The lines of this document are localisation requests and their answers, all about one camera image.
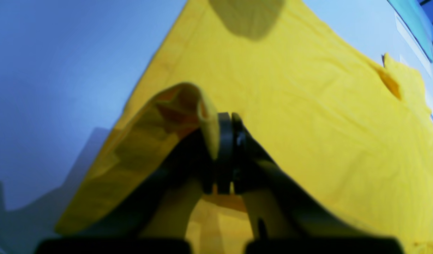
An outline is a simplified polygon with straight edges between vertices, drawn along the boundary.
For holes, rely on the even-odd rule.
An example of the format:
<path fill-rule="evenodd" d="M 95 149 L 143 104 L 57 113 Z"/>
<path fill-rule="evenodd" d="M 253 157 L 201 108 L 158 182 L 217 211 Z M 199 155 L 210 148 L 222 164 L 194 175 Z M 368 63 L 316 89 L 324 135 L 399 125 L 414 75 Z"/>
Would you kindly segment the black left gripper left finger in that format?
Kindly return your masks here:
<path fill-rule="evenodd" d="M 191 254 L 185 239 L 191 213 L 202 194 L 229 193 L 232 119 L 219 113 L 218 159 L 204 144 L 203 128 L 173 147 L 160 166 L 102 219 L 78 233 L 51 238 L 38 254 Z"/>

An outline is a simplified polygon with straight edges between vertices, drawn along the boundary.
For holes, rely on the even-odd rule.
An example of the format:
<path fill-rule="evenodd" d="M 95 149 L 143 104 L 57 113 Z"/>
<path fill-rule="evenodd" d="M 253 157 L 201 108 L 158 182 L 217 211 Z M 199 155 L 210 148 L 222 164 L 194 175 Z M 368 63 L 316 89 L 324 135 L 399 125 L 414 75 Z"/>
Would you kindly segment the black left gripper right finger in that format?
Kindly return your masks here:
<path fill-rule="evenodd" d="M 402 254 L 393 237 L 348 225 L 325 209 L 273 161 L 232 114 L 234 188 L 251 220 L 246 254 Z"/>

